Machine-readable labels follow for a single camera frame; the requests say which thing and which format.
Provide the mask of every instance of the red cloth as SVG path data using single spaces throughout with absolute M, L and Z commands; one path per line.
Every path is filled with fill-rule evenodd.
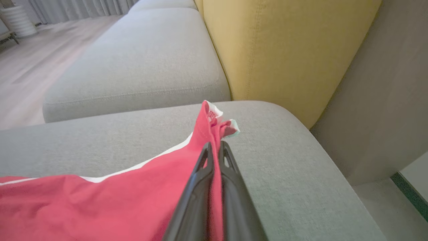
M 220 140 L 236 131 L 204 101 L 190 140 L 107 178 L 0 178 L 1 240 L 161 240 L 202 147 L 211 142 L 210 237 L 223 240 Z

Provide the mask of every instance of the wooden floor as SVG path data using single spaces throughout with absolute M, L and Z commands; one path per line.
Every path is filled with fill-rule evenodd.
M 0 130 L 43 124 L 48 88 L 121 16 L 39 26 L 35 36 L 0 45 Z

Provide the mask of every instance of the white ribbed vase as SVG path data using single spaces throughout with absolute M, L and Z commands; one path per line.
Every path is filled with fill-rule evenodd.
M 28 18 L 22 5 L 0 9 L 0 15 L 5 25 L 9 30 L 15 32 L 18 38 L 31 36 L 37 33 L 36 27 Z

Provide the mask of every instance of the sofa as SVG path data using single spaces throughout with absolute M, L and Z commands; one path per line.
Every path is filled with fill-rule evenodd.
M 0 132 L 0 176 L 103 176 L 185 140 L 207 99 L 269 240 L 386 240 L 308 131 L 379 1 L 140 0 Z

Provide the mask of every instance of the floor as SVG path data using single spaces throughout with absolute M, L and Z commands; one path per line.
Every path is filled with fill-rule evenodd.
M 0 45 L 0 130 L 43 124 L 46 90 L 120 16 L 42 25 L 39 34 Z M 388 241 L 428 240 L 428 223 L 395 184 L 353 187 Z
M 35 36 L 0 45 L 0 130 L 43 124 L 47 89 L 121 16 L 41 25 Z
M 391 179 L 353 187 L 388 241 L 427 241 L 428 222 Z

